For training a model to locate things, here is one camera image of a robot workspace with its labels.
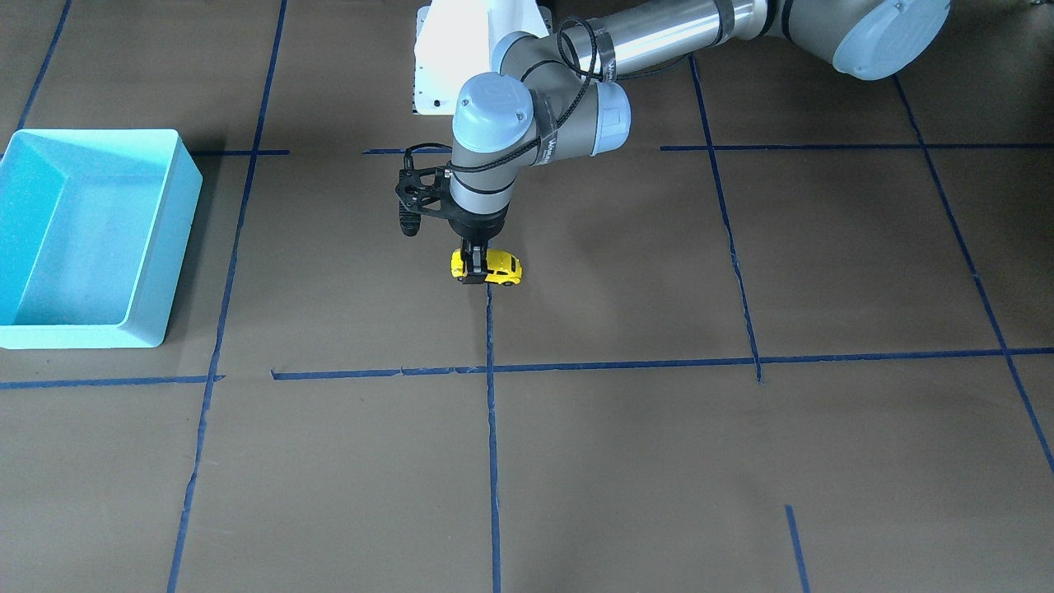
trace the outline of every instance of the plastic bin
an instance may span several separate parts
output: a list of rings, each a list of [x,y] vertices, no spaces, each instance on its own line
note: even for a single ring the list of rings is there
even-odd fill
[[[201,173],[175,130],[21,130],[0,160],[0,348],[164,340]]]

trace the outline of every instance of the black cable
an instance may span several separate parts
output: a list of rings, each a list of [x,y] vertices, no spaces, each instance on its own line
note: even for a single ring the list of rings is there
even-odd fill
[[[558,60],[542,60],[542,61],[538,62],[536,64],[528,67],[527,72],[525,72],[524,75],[520,77],[520,81],[521,82],[526,82],[527,81],[527,77],[530,76],[531,74],[533,74],[535,70],[542,67],[543,65],[550,64],[550,63],[554,63],[557,65],[564,65],[563,62],[560,62]]]
[[[589,25],[588,23],[585,24],[585,27],[586,27],[587,32],[592,32],[592,26]],[[571,61],[571,58],[568,57],[568,55],[566,53],[564,53],[564,43],[565,42],[571,48],[571,52],[573,52],[575,55],[578,55],[578,51],[574,50],[574,42],[571,41],[571,38],[568,37],[566,33],[564,33],[563,28],[561,28],[560,29],[560,42],[557,43],[557,48],[560,50],[560,59],[564,60],[564,65],[566,65],[567,67],[571,68],[571,72],[573,72],[574,74],[578,74],[579,76],[586,76],[586,77],[591,78],[593,80],[604,80],[604,77],[601,76],[600,74],[598,74],[596,72],[586,72],[586,71],[582,70],[581,67],[579,67],[579,64],[577,62]]]
[[[486,164],[479,164],[476,166],[462,166],[461,164],[447,162],[447,169],[450,169],[451,171],[455,171],[457,173],[483,173],[484,171],[490,171],[491,169],[495,169],[497,166],[501,166],[502,164],[511,162],[520,158],[521,156],[527,154],[531,150],[538,147],[540,143],[542,143],[542,138],[534,138],[533,140],[516,149],[514,152],[510,152],[509,154],[506,154],[505,156],[499,158],[497,160],[492,160]]]
[[[403,169],[413,169],[413,151],[423,147],[440,147],[453,150],[447,144],[441,144],[440,142],[422,142],[419,144],[413,144],[412,146],[403,151]]]
[[[563,58],[565,62],[567,61],[567,58],[564,54],[563,38],[566,37],[564,35],[564,31],[567,29],[567,23],[569,22],[582,25],[582,27],[586,29],[586,33],[589,34],[588,72],[591,73],[597,67],[597,60],[600,59],[600,52],[597,50],[597,33],[593,31],[592,25],[586,22],[585,19],[581,17],[567,17],[560,23],[560,37],[557,39],[557,46],[560,48],[560,57]],[[574,100],[571,101],[571,104],[567,105],[567,110],[564,111],[563,115],[561,115],[557,119],[558,130],[560,129],[561,125],[564,124],[565,121],[567,121],[567,119],[571,116],[571,114],[574,113],[574,110],[578,108],[579,103],[582,101],[582,97],[584,97],[586,95],[586,91],[589,90],[589,84],[592,84],[592,80],[590,79],[589,76],[586,76],[585,80],[582,81],[582,87],[579,88],[579,94],[574,97]]]
[[[677,58],[674,61],[669,62],[668,64],[660,66],[660,67],[657,67],[655,70],[644,70],[644,71],[641,71],[641,72],[633,72],[631,74],[624,74],[622,76],[617,77],[616,80],[632,80],[635,78],[646,78],[648,76],[655,76],[657,74],[662,74],[664,72],[669,71],[670,68],[672,68],[677,64],[681,63],[682,61],[684,61],[691,54],[685,54],[685,55],[681,56],[680,58]]]

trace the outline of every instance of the blue tape line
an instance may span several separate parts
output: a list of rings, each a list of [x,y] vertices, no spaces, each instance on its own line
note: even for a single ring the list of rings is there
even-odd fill
[[[370,149],[363,151],[363,154],[403,154],[406,149]],[[413,154],[450,154],[450,149],[422,147],[413,151]]]
[[[1054,143],[1051,142],[1017,142],[1017,143],[962,143],[962,144],[926,144],[930,149],[941,149],[941,150],[971,150],[971,149],[991,149],[991,150],[1015,150],[1015,149],[1054,149]]]
[[[922,154],[925,156],[926,165],[930,167],[930,175],[933,177],[933,182],[937,186],[937,194],[940,196],[940,201],[944,205],[944,213],[948,215],[948,220],[952,224],[952,230],[955,232],[955,239],[959,243],[959,250],[962,251],[962,257],[967,261],[967,266],[970,268],[970,274],[974,278],[974,284],[977,286],[977,293],[980,295],[981,303],[984,305],[984,313],[988,315],[989,323],[992,325],[992,331],[995,333],[996,340],[999,342],[999,349],[1007,361],[1007,368],[1010,370],[1010,376],[1014,380],[1014,387],[1017,388],[1017,394],[1021,398],[1021,403],[1024,406],[1024,411],[1029,415],[1029,421],[1032,423],[1032,430],[1036,434],[1036,439],[1039,441],[1039,449],[1042,450],[1043,457],[1047,458],[1047,466],[1050,468],[1051,473],[1054,474],[1054,454],[1051,453],[1050,444],[1047,442],[1047,435],[1043,434],[1042,427],[1039,424],[1039,419],[1036,417],[1036,412],[1032,408],[1032,401],[1029,399],[1028,392],[1024,391],[1024,384],[1021,383],[1021,378],[1017,374],[1017,365],[1014,364],[1013,354],[1010,349],[1007,348],[1007,341],[1003,338],[1002,330],[999,328],[999,322],[996,320],[995,312],[992,310],[992,303],[988,298],[988,292],[984,290],[984,283],[981,281],[981,275],[977,271],[977,265],[974,264],[974,258],[970,255],[970,249],[967,248],[967,240],[962,236],[962,231],[959,229],[959,223],[955,218],[955,212],[952,210],[952,202],[948,198],[948,192],[944,191],[944,184],[940,180],[940,175],[937,173],[937,165],[933,161],[933,156],[930,154],[930,150],[922,139],[922,131],[919,127],[918,121],[915,119],[915,113],[912,111],[912,105],[907,101],[907,94],[904,92],[903,84],[900,83],[900,77],[893,75],[893,82],[897,86],[897,93],[900,94],[900,100],[904,103],[904,110],[907,112],[907,119],[911,121],[912,129],[915,130],[915,136],[918,138],[919,145],[922,146]]]
[[[494,368],[495,373],[544,373],[549,371],[610,371],[620,369],[684,369],[695,367],[738,367],[754,364],[753,358],[685,359],[659,361],[570,362],[551,364],[507,364]]]
[[[809,362],[859,362],[891,360],[967,359],[1001,357],[1002,351],[935,351],[928,353],[865,353],[855,355],[812,355],[797,357],[762,357],[764,364],[800,364]]]
[[[1054,355],[1054,348],[1011,350],[1013,356]],[[861,361],[896,361],[896,360],[931,360],[931,359],[963,359],[1001,357],[1002,351],[933,351],[921,353],[859,353],[847,355],[801,355],[789,357],[760,357],[762,364],[804,364],[817,362],[861,362]],[[672,359],[651,361],[614,361],[614,362],[558,362],[539,364],[499,364],[494,365],[495,374],[502,373],[547,373],[554,371],[612,371],[635,369],[687,369],[701,367],[743,367],[753,365],[754,358],[726,359]],[[419,375],[483,375],[487,367],[437,367],[421,369],[377,369],[366,371],[324,371],[308,373],[275,373],[271,378],[275,381],[308,381],[318,379],[362,379],[368,377],[407,377]]]
[[[271,370],[271,379],[275,381],[310,381],[316,379],[362,379],[365,377],[395,377],[402,375],[398,369],[378,369],[376,371],[329,371],[315,373],[275,373]]]
[[[977,144],[925,144],[929,149],[940,150],[1007,150],[1007,149],[1054,149],[1054,143],[977,143]],[[704,152],[705,144],[661,145],[661,152]],[[719,152],[767,151],[767,150],[921,150],[921,144],[715,144]]]
[[[288,150],[195,150],[191,156],[289,156]]]
[[[278,62],[278,48],[281,44],[281,31],[286,22],[287,0],[281,0],[278,11],[278,24],[275,27],[274,44],[271,46],[271,62],[268,66],[267,81],[264,83],[264,97],[260,99],[259,116],[256,120],[256,135],[253,139],[252,154],[249,157],[249,170],[246,173],[246,186],[241,194],[241,209],[238,212],[238,225],[234,232],[234,244],[231,248],[231,259],[227,268],[227,283],[223,286],[223,300],[219,309],[219,320],[216,323],[216,347],[209,363],[209,378],[204,384],[204,395],[201,399],[201,416],[198,419],[197,444],[194,451],[194,470],[187,482],[187,493],[183,495],[183,509],[179,516],[179,532],[176,535],[176,549],[172,555],[172,569],[169,572],[168,593],[176,593],[179,579],[179,567],[182,564],[183,546],[187,541],[187,530],[190,525],[191,508],[194,503],[194,490],[197,486],[198,471],[201,468],[201,452],[204,448],[204,432],[208,427],[207,416],[212,408],[213,388],[216,384],[219,370],[219,354],[223,345],[223,332],[227,328],[227,315],[231,305],[231,293],[234,288],[234,273],[238,264],[238,243],[241,240],[241,229],[246,222],[246,210],[249,206],[249,196],[252,192],[253,178],[256,174],[256,159],[259,156],[260,138],[264,135],[264,123],[267,120],[268,99],[271,96],[271,84],[274,81],[274,70]]]
[[[754,322],[750,321],[750,307],[746,302],[746,286],[743,284],[743,272],[739,264],[739,254],[736,252],[736,238],[731,232],[731,221],[728,219],[728,206],[725,203],[724,186],[721,183],[721,170],[718,167],[718,154],[714,149],[714,137],[710,135],[710,122],[706,117],[706,103],[703,101],[703,86],[699,80],[699,67],[696,64],[696,57],[688,56],[688,65],[691,66],[691,82],[696,87],[696,100],[699,102],[699,116],[703,121],[703,134],[706,136],[707,153],[710,157],[710,169],[714,171],[714,185],[718,192],[718,203],[721,205],[721,220],[724,222],[725,232],[728,233],[728,253],[731,256],[731,266],[736,272],[736,281],[739,282],[739,296],[743,302],[743,320],[746,322],[746,336],[750,341],[750,354],[754,356],[755,373],[758,376],[758,383],[762,383],[761,360],[758,356],[758,342],[754,336]]]
[[[502,530],[497,498],[497,414],[494,410],[493,291],[487,284],[487,423],[490,427],[490,549],[494,593],[502,593]]]
[[[59,37],[62,36],[62,28],[65,27],[66,17],[70,16],[70,6],[73,4],[73,0],[66,0],[64,6],[62,6],[62,16],[59,17],[59,23],[55,26],[55,35],[52,37],[52,44],[47,47],[47,54],[44,56],[44,62],[40,64],[40,72],[37,73],[37,80],[33,83],[33,90],[30,91],[30,98],[25,101],[25,108],[22,110],[22,117],[18,119],[18,130],[25,127],[25,120],[30,117],[30,110],[33,108],[34,101],[37,100],[37,93],[40,91],[40,83],[44,81],[44,75],[47,74],[47,66],[52,63],[52,56],[55,55],[55,47],[59,44]]]
[[[798,578],[801,580],[802,593],[812,593],[808,586],[808,571],[805,569],[805,555],[801,552],[801,538],[798,537],[798,521],[794,517],[794,507],[785,505],[783,510],[787,515],[787,528],[790,529],[790,542],[794,545],[794,558],[798,564]]]
[[[1054,355],[1054,349],[1011,349],[1010,354],[1015,357],[1032,355]]]
[[[190,377],[128,377],[120,379],[64,379],[59,381],[7,381],[0,390],[51,390],[57,388],[114,388],[120,386],[164,386],[204,383],[204,375]]]

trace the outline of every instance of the light blue joint cap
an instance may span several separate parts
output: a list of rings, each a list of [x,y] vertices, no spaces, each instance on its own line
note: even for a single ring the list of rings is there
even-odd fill
[[[485,72],[469,78],[457,95],[454,137],[472,152],[497,152],[516,143],[533,118],[534,103],[523,82]]]
[[[885,0],[850,31],[835,51],[835,70],[861,80],[899,72],[937,37],[949,0]]]
[[[622,86],[614,82],[598,82],[597,140],[589,156],[597,156],[626,143],[630,119],[629,97]]]
[[[524,37],[534,36],[523,31],[513,31],[505,37],[502,37],[497,44],[494,45],[494,48],[490,52],[490,70],[493,72],[502,72],[502,61],[505,59],[505,54],[508,53],[509,47],[511,47],[513,43]]]

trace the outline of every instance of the grid line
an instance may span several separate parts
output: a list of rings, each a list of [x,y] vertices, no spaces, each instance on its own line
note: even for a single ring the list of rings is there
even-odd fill
[[[189,151],[191,156],[289,156],[289,149],[272,149],[272,150],[192,150]]]
[[[497,492],[497,411],[494,393],[494,312],[493,291],[487,284],[487,424],[490,431],[490,550],[494,593],[502,593],[501,503]]]
[[[1054,348],[1010,350],[1012,356],[1054,355]],[[822,362],[878,362],[878,361],[911,361],[1002,357],[1003,352],[997,349],[979,351],[932,351],[914,353],[859,353],[843,355],[800,355],[786,357],[760,357],[762,364],[808,364]],[[564,371],[617,371],[641,369],[691,369],[705,367],[746,367],[755,363],[753,358],[726,359],[671,359],[648,361],[613,361],[613,362],[564,362],[540,364],[495,364],[495,374],[507,373],[548,373]],[[271,371],[274,381],[318,381],[331,379],[364,379],[419,377],[427,375],[482,375],[486,367],[436,367],[416,369],[376,369],[363,371],[321,371],[275,373]]]
[[[204,383],[207,375],[182,377],[120,377],[108,379],[59,379],[51,381],[5,381],[0,382],[0,391],[12,390],[54,390],[60,388],[114,388],[121,386],[164,386]]]
[[[198,471],[201,467],[201,452],[204,448],[204,435],[208,427],[207,416],[212,407],[213,388],[216,384],[219,369],[219,356],[223,345],[223,332],[227,327],[227,315],[231,304],[231,293],[234,289],[234,275],[238,264],[238,244],[241,240],[241,230],[246,223],[246,211],[249,207],[249,198],[252,193],[253,179],[256,174],[256,161],[259,156],[260,139],[264,136],[264,124],[267,121],[268,101],[271,96],[271,85],[274,82],[274,71],[278,63],[278,50],[281,46],[281,32],[286,21],[287,0],[281,0],[278,9],[278,22],[275,26],[274,43],[271,46],[271,61],[268,65],[267,80],[264,83],[264,96],[260,99],[259,115],[256,119],[256,133],[253,138],[252,154],[249,156],[249,167],[246,173],[246,185],[241,194],[241,207],[238,212],[238,223],[234,231],[234,243],[231,248],[231,259],[228,263],[227,282],[223,286],[223,300],[220,304],[219,319],[216,324],[216,347],[209,363],[209,376],[204,384],[204,394],[201,399],[201,416],[198,420],[197,444],[194,452],[194,470],[190,480],[187,482],[187,492],[183,496],[183,508],[179,516],[179,531],[176,536],[176,546],[172,555],[172,568],[169,572],[168,593],[176,592],[176,585],[179,579],[179,568],[182,562],[183,546],[187,541],[187,531],[190,525],[191,509],[194,503],[194,491],[197,486]]]
[[[47,66],[52,63],[55,47],[59,44],[59,38],[62,37],[62,29],[65,28],[65,21],[70,16],[70,6],[72,4],[73,0],[66,0],[65,5],[62,6],[62,15],[59,17],[58,24],[55,25],[55,35],[52,37],[52,44],[47,46],[47,54],[44,55],[44,61],[40,64],[40,72],[37,73],[37,79],[33,82],[30,97],[25,101],[25,108],[22,110],[22,116],[18,119],[18,130],[25,127],[25,120],[28,119],[33,103],[37,100],[37,93],[40,92],[40,84],[44,81],[44,75],[47,74]]]
[[[967,246],[965,237],[963,237],[962,230],[959,228],[959,223],[955,218],[952,202],[948,198],[948,192],[944,191],[944,184],[940,180],[940,174],[937,172],[937,165],[934,163],[933,156],[930,154],[930,149],[922,137],[922,131],[919,127],[918,121],[915,119],[915,113],[912,111],[911,102],[907,100],[907,94],[904,92],[903,84],[900,83],[900,77],[893,75],[893,82],[897,86],[897,93],[900,95],[900,100],[904,104],[904,110],[907,113],[907,119],[911,121],[912,129],[915,131],[915,136],[918,138],[919,146],[922,149],[923,156],[925,156],[926,165],[930,167],[930,175],[933,177],[933,182],[937,187],[937,194],[940,196],[941,204],[944,206],[944,213],[948,215],[948,220],[952,224],[952,230],[955,233],[955,239],[959,243],[959,250],[962,252],[962,257],[965,259],[967,266],[970,269],[970,274],[973,276],[974,284],[977,286],[977,294],[980,296],[981,303],[984,305],[984,313],[988,315],[989,323],[992,325],[992,331],[995,333],[996,340],[999,342],[999,349],[1003,359],[1007,361],[1007,368],[1010,370],[1011,378],[1014,380],[1014,387],[1017,389],[1017,394],[1021,398],[1022,406],[1024,406],[1024,411],[1029,416],[1029,421],[1032,423],[1032,430],[1036,434],[1036,439],[1039,441],[1039,449],[1042,451],[1043,457],[1047,458],[1047,466],[1050,468],[1051,473],[1054,474],[1054,455],[1051,454],[1050,444],[1047,442],[1047,436],[1043,434],[1043,429],[1039,424],[1039,419],[1036,416],[1035,409],[1032,407],[1032,400],[1029,398],[1029,394],[1024,390],[1024,384],[1021,382],[1021,378],[1017,373],[1017,367],[1014,364],[1012,352],[1007,348],[1007,340],[1002,335],[1002,330],[999,328],[999,322],[995,317],[995,312],[992,310],[992,303],[984,290],[984,282],[981,280],[981,275],[977,271],[977,265],[974,263],[974,258],[970,254],[970,249]]]
[[[661,144],[661,152],[763,152],[774,150],[921,150],[917,143],[817,143],[817,144]],[[930,150],[1051,150],[1054,142],[975,142],[926,144]],[[363,151],[364,155],[403,154],[404,147],[373,147]],[[450,149],[423,147],[414,154],[450,154]]]
[[[754,322],[750,321],[750,307],[746,302],[746,286],[743,284],[743,272],[739,264],[739,254],[736,251],[736,237],[731,232],[731,221],[728,219],[728,206],[725,203],[724,186],[721,183],[721,170],[718,166],[718,154],[714,150],[714,137],[710,135],[710,121],[706,117],[706,103],[703,100],[703,85],[699,80],[699,67],[696,64],[696,56],[688,56],[688,65],[691,68],[691,83],[696,88],[696,100],[699,103],[699,116],[703,122],[703,134],[706,137],[706,152],[710,158],[710,170],[714,173],[714,185],[718,193],[718,204],[721,206],[721,221],[724,222],[725,232],[728,234],[728,254],[731,257],[731,268],[736,273],[736,281],[739,283],[739,296],[743,303],[743,320],[746,323],[746,336],[750,342],[750,354],[754,356],[755,374],[758,383],[762,383],[761,360],[758,355],[758,342],[754,336]]]
[[[794,507],[783,507],[787,516],[787,529],[790,530],[790,543],[794,546],[795,564],[798,565],[798,579],[801,581],[802,593],[812,593],[808,585],[808,569],[805,567],[805,555],[801,551],[801,538],[798,536],[798,520],[794,516]]]

